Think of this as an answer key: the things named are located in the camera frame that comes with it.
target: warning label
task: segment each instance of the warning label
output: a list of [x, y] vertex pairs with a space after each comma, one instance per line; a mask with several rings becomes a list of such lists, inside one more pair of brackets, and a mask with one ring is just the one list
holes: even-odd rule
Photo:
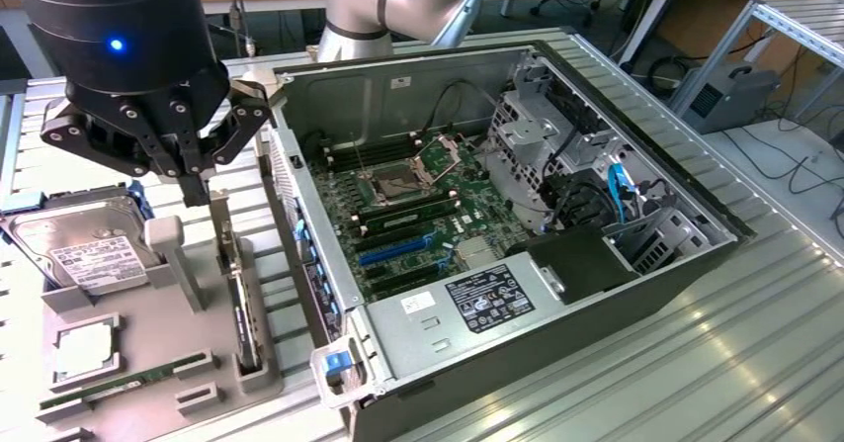
[[446, 290], [475, 333], [535, 310], [506, 264], [446, 284]]
[[144, 264], [126, 236], [54, 249], [51, 254], [83, 289], [116, 284], [144, 275]]

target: slotted aluminum surface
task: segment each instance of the slotted aluminum surface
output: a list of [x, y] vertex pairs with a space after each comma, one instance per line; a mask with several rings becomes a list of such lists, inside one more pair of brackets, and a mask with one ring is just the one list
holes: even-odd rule
[[754, 16], [844, 68], [844, 0], [756, 0]]
[[[583, 39], [542, 30], [479, 36], [466, 44], [524, 40], [551, 44], [759, 237], [656, 315], [402, 440], [842, 440], [844, 280], [835, 263], [772, 209], [778, 204], [763, 201], [746, 186], [747, 179], [736, 178], [743, 177], [742, 172], [699, 142], [688, 127]], [[404, 44], [399, 51], [424, 48]], [[304, 61], [304, 54], [284, 55], [259, 60], [259, 65]], [[234, 75], [247, 68], [246, 62], [230, 65]], [[47, 149], [38, 139], [36, 114], [44, 101], [60, 93], [59, 80], [32, 83], [15, 174], [18, 190], [44, 186], [59, 170], [70, 170], [62, 162], [72, 158]], [[343, 439], [340, 417], [319, 405], [307, 367], [312, 346], [282, 244], [259, 198], [251, 153], [244, 151], [214, 186], [234, 190], [235, 225], [256, 242], [287, 388], [278, 399], [192, 427], [172, 439]], [[183, 216], [188, 245], [211, 239], [208, 217], [184, 209], [179, 191], [156, 185], [155, 180], [147, 185], [160, 216]], [[0, 278], [27, 266], [6, 256]], [[24, 321], [19, 303], [32, 297], [26, 289], [34, 282], [7, 278], [0, 286], [10, 289], [0, 297], [0, 315], [12, 315], [0, 327], [3, 390], [10, 388], [7, 368], [16, 359], [14, 345], [6, 345], [26, 333], [16, 319]], [[10, 407], [12, 394], [0, 392], [0, 406]], [[11, 433], [0, 432], [0, 438]]]

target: hard drive label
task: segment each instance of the hard drive label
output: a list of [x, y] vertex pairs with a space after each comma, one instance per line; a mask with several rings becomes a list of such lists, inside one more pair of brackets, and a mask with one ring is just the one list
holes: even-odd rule
[[475, 333], [536, 309], [507, 264], [446, 284], [446, 290]]
[[144, 264], [127, 236], [52, 249], [51, 254], [83, 289], [116, 284], [144, 275]]

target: motherboard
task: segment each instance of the motherboard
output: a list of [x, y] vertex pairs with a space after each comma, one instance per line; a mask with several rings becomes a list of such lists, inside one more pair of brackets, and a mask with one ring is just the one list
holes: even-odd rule
[[414, 143], [347, 149], [344, 159], [332, 152], [311, 164], [368, 302], [495, 262], [530, 237], [472, 143], [442, 133]]

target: blue led light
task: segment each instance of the blue led light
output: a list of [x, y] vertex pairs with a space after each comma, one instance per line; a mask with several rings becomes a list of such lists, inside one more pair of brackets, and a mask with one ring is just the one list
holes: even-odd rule
[[126, 48], [126, 45], [123, 44], [122, 40], [112, 40], [108, 42], [108, 46], [111, 47], [111, 49], [114, 49], [115, 51], [123, 51], [123, 48]]

